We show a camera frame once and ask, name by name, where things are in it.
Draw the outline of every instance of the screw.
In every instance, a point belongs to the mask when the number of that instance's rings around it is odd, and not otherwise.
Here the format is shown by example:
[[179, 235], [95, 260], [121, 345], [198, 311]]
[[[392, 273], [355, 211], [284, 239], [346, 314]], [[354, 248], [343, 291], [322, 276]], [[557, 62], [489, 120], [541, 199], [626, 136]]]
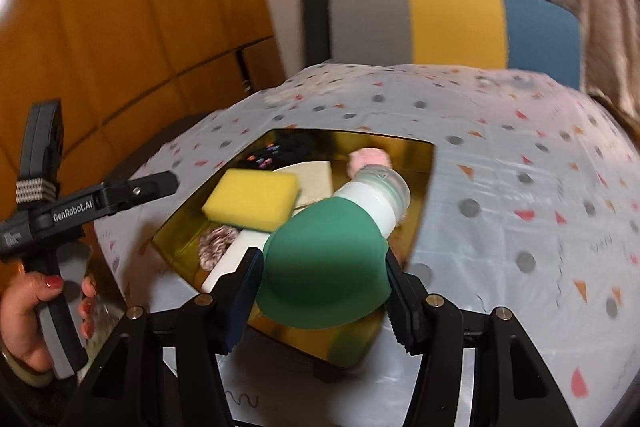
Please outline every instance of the screw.
[[495, 309], [495, 315], [499, 319], [504, 321], [508, 321], [511, 317], [513, 317], [513, 313], [511, 312], [511, 310], [503, 306], [500, 306], [499, 308]]
[[142, 314], [144, 312], [145, 311], [142, 306], [132, 306], [127, 310], [127, 317], [129, 317], [132, 320], [136, 320], [142, 317]]
[[439, 308], [444, 304], [444, 297], [442, 295], [438, 295], [437, 293], [432, 293], [427, 297], [427, 304], [429, 306], [433, 306], [434, 308]]
[[198, 306], [209, 306], [213, 302], [213, 297], [208, 293], [201, 293], [193, 301]]

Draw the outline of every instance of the white bottle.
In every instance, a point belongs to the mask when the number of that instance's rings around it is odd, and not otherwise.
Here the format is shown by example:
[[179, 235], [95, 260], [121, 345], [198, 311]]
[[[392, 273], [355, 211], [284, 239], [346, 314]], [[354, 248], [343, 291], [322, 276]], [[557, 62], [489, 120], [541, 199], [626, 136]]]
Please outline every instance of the white bottle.
[[402, 176], [382, 165], [363, 167], [333, 197], [353, 201], [366, 211], [383, 237], [389, 237], [411, 202], [411, 192]]

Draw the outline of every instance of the clear plastic cap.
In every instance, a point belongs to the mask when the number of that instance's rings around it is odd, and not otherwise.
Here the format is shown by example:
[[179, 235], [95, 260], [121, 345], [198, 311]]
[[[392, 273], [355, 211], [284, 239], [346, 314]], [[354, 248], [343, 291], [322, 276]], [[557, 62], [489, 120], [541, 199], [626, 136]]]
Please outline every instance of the clear plastic cap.
[[411, 203], [411, 192], [400, 174], [383, 165], [367, 165], [353, 177], [353, 181], [380, 188], [391, 204], [396, 222], [402, 219]]

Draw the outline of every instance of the white tablecloth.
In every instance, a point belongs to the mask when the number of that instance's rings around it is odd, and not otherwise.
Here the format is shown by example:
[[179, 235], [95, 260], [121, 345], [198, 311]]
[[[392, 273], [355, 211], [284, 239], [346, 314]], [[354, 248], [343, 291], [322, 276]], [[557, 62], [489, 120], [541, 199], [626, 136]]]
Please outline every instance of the white tablecloth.
[[[208, 116], [137, 173], [173, 170], [175, 196], [95, 223], [130, 305], [160, 311], [194, 295], [149, 238], [226, 161], [288, 126], [432, 142], [408, 270], [461, 309], [512, 309], [578, 424], [600, 425], [640, 366], [640, 157], [603, 108], [542, 74], [322, 64]], [[234, 418], [267, 427], [401, 425], [419, 363], [388, 323], [362, 367], [333, 383], [255, 331], [219, 359]], [[467, 353], [459, 425], [472, 366]]]

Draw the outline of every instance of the green silicone cup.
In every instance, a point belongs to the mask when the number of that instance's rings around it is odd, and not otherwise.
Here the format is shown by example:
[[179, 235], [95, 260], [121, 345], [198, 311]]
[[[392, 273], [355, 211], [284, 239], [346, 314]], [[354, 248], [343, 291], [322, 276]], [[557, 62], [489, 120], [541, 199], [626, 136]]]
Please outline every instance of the green silicone cup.
[[293, 328], [356, 321], [391, 293], [387, 250], [375, 222], [357, 204], [319, 201], [271, 234], [257, 304], [271, 320]]

